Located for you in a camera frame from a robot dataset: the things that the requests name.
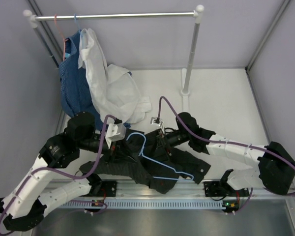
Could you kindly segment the black pinstriped shirt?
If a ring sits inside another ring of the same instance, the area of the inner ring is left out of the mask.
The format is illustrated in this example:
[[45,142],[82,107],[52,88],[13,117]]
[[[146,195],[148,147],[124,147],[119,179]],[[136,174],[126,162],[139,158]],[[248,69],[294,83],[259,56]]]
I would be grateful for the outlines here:
[[157,179],[164,180],[192,180],[199,184],[208,173],[211,165],[198,159],[191,153],[170,146],[172,157],[164,160],[163,157],[154,157],[153,145],[155,131],[146,135],[135,134],[133,130],[126,133],[125,141],[127,160],[125,162],[105,162],[110,148],[106,144],[102,149],[102,157],[93,171],[95,174],[130,177],[136,183],[147,185]]

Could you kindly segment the aluminium mounting rail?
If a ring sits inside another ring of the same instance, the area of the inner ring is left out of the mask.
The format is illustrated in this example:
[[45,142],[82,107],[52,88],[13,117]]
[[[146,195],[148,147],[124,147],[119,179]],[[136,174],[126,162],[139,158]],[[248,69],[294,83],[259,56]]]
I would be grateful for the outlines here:
[[108,197],[116,197],[121,195],[122,191],[130,185],[130,189],[133,191],[140,191],[144,196],[150,195],[152,193],[163,195],[173,194],[174,190],[181,189],[184,196],[191,195],[195,193],[196,195],[200,191],[204,191],[206,197],[211,198],[224,198],[224,197],[247,197],[251,192],[251,188],[243,188],[240,190],[234,190],[226,182],[220,181],[204,181],[199,184],[193,181],[184,181],[179,179],[174,180],[164,180],[157,179],[154,182],[148,183],[147,185],[136,183],[134,180],[101,180],[101,185],[98,190],[92,190],[90,193],[86,194],[89,197],[101,197],[106,193]]

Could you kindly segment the light blue hanger with shirt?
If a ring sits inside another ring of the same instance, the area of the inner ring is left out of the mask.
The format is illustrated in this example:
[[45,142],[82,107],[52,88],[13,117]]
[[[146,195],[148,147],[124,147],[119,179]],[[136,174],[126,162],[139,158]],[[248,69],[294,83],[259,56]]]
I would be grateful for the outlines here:
[[73,42],[74,45],[76,47],[76,49],[78,49],[79,47],[79,43],[82,44],[82,50],[84,50],[85,52],[88,50],[88,36],[87,36],[87,31],[86,30],[82,30],[78,21],[77,21],[77,17],[76,14],[74,14],[74,22],[78,28],[78,31],[76,32],[76,34],[73,35]]

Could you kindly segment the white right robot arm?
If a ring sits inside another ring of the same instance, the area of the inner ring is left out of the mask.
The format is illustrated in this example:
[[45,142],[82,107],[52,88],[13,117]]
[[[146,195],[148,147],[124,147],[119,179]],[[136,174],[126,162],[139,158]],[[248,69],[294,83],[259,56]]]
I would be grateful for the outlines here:
[[295,161],[278,142],[265,146],[237,143],[197,125],[196,119],[182,112],[176,117],[178,130],[167,138],[170,146],[187,142],[198,153],[228,158],[247,166],[246,169],[228,169],[219,183],[224,195],[243,188],[265,188],[287,196],[295,177]]

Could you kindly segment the metal clothes rack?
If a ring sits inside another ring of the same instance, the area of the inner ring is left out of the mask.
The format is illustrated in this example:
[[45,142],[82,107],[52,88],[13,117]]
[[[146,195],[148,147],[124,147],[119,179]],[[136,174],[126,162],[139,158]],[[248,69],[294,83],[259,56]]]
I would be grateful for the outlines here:
[[93,19],[123,19],[123,18],[166,18],[166,17],[193,17],[194,29],[192,35],[191,48],[188,58],[188,64],[186,68],[181,70],[181,97],[182,97],[182,110],[189,112],[190,110],[190,78],[194,64],[195,51],[197,46],[197,40],[199,35],[199,28],[204,14],[205,7],[203,5],[197,5],[193,11],[190,12],[163,12],[163,13],[123,13],[123,14],[96,14],[96,15],[68,15],[68,16],[36,16],[31,10],[24,10],[23,16],[27,19],[30,27],[36,32],[38,30],[39,22],[52,21],[54,19],[66,21],[66,20],[93,20]]

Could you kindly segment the pink hanger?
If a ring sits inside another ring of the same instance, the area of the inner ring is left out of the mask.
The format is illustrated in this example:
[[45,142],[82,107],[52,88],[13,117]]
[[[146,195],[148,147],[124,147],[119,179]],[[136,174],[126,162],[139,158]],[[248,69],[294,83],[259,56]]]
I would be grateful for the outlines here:
[[66,38],[64,37],[63,32],[62,32],[61,28],[60,28],[59,25],[58,25],[58,20],[57,20],[57,18],[58,18],[58,15],[55,14],[55,15],[54,15],[54,24],[55,24],[55,26],[56,26],[56,29],[57,29],[57,31],[58,31],[58,34],[60,35],[60,37],[61,37],[61,39],[62,39],[62,44],[63,44],[62,60],[65,61],[65,53],[66,53],[66,52],[65,52],[65,50],[66,50]]

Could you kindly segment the blue checkered shirt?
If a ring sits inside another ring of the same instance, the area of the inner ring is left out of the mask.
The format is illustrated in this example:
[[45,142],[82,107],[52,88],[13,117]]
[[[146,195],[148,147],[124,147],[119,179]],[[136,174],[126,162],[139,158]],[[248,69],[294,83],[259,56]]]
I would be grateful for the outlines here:
[[67,115],[74,117],[89,112],[95,117],[95,127],[101,130],[103,121],[93,105],[93,97],[104,94],[108,80],[107,62],[92,29],[84,29],[88,36],[88,50],[76,49],[73,36],[67,38],[65,61],[59,65],[61,104]]

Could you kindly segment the white shirt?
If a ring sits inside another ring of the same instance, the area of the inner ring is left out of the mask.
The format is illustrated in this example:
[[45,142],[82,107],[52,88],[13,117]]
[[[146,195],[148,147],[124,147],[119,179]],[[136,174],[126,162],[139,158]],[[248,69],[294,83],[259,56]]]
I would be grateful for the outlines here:
[[91,102],[101,121],[106,115],[113,115],[124,123],[138,123],[152,110],[150,97],[141,95],[130,70],[107,64],[90,28],[81,31],[78,67],[86,70]]

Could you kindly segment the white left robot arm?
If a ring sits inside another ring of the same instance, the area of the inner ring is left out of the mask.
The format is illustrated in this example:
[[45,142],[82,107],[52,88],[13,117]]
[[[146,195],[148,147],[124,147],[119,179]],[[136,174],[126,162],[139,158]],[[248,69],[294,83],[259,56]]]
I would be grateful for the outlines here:
[[54,209],[77,197],[98,195],[101,183],[95,170],[100,158],[111,152],[111,139],[123,140],[125,133],[123,122],[113,115],[106,115],[99,134],[93,114],[72,117],[62,133],[47,140],[17,187],[0,198],[0,226],[4,225],[6,235],[33,229]]

